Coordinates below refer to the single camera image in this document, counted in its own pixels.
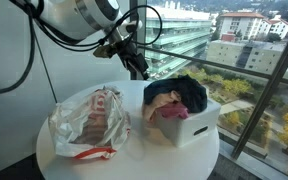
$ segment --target plastic bag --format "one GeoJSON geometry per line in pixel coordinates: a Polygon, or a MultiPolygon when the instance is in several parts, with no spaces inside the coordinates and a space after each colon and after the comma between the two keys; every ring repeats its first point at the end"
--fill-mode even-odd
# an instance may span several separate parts
{"type": "Polygon", "coordinates": [[[78,159],[109,159],[130,132],[129,115],[114,88],[98,89],[83,100],[57,104],[49,116],[55,153],[78,159]]]}

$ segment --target round table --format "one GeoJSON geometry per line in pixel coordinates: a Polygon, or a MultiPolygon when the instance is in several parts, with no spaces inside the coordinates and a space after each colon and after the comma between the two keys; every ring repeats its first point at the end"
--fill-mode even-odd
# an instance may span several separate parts
{"type": "Polygon", "coordinates": [[[215,128],[207,136],[182,148],[176,148],[155,127],[141,118],[143,89],[149,81],[116,81],[83,90],[66,101],[78,100],[103,88],[118,87],[122,102],[130,113],[131,133],[110,160],[78,160],[58,156],[44,122],[37,139],[38,166],[45,179],[71,180],[205,180],[212,172],[219,153],[219,136],[215,128]]]}

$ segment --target cloth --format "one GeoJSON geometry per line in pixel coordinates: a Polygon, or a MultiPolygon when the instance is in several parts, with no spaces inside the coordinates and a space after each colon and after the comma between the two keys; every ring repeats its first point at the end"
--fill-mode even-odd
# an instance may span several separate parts
{"type": "Polygon", "coordinates": [[[181,119],[188,118],[188,109],[181,102],[168,103],[156,110],[165,119],[179,117],[181,119]]]}
{"type": "Polygon", "coordinates": [[[206,89],[188,75],[155,81],[144,89],[143,118],[154,120],[157,108],[176,101],[181,101],[188,113],[202,112],[207,107],[206,89]]]}

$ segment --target floor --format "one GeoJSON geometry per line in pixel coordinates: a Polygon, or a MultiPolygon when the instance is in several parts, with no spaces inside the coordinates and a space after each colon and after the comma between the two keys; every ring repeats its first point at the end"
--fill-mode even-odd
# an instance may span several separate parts
{"type": "MultiPolygon", "coordinates": [[[[43,180],[35,154],[0,171],[0,180],[43,180]]],[[[215,168],[208,180],[259,180],[232,161],[219,155],[215,168]]]]}

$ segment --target dark cloth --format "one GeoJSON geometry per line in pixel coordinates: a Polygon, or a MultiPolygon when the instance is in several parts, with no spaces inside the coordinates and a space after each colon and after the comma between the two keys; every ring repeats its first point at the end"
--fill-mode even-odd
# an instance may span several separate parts
{"type": "Polygon", "coordinates": [[[176,91],[189,113],[199,113],[207,107],[206,89],[190,76],[158,80],[144,89],[144,103],[150,105],[158,94],[176,91]]]}

